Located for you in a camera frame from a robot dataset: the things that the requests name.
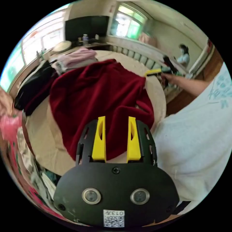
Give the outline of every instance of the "woman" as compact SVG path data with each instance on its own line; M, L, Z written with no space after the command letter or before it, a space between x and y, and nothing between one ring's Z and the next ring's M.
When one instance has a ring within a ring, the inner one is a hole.
M182 55L177 59L177 62L186 68L190 61L189 49L184 44L180 44L179 48L181 50Z

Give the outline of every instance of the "wooden floor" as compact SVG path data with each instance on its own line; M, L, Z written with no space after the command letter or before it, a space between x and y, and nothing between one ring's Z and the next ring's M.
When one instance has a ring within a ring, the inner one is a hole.
M223 59L217 49L215 48L213 56L204 70L196 77L199 80L211 81L219 73ZM186 91L182 91L176 98L167 104L167 115L175 114L188 104L190 104L195 97Z

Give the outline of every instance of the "printed shirt design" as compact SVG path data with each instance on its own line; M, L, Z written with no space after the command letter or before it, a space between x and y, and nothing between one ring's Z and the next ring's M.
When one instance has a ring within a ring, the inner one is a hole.
M228 69L224 70L213 83L209 93L210 103L219 103L221 109L228 108L232 99L232 80Z

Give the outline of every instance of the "window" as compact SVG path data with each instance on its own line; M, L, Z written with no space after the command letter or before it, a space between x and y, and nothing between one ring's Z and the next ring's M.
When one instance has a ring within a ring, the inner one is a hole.
M11 82L23 67L24 61L22 57L21 42L19 42L8 58L0 78L0 86L5 91L8 90Z
M54 44L58 44L63 41L63 30L56 30L43 37L44 47L49 50L54 47Z
M139 11L127 5L120 5L113 19L110 34L138 39L146 20L147 18Z
M52 49L64 40L64 16L68 6L69 4L53 11L25 34L22 48L27 65L36 58L36 51Z
M51 49L63 41L64 16L68 6L69 4L60 7L44 17L16 45L0 77L0 86L5 91L8 90L16 75L36 58L36 51Z

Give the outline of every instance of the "qr code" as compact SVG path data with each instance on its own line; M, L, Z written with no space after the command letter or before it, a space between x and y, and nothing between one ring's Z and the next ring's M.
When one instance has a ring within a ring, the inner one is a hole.
M104 227L125 227L125 212L120 210L104 210Z
M104 226L105 227L124 227L124 217L105 215Z

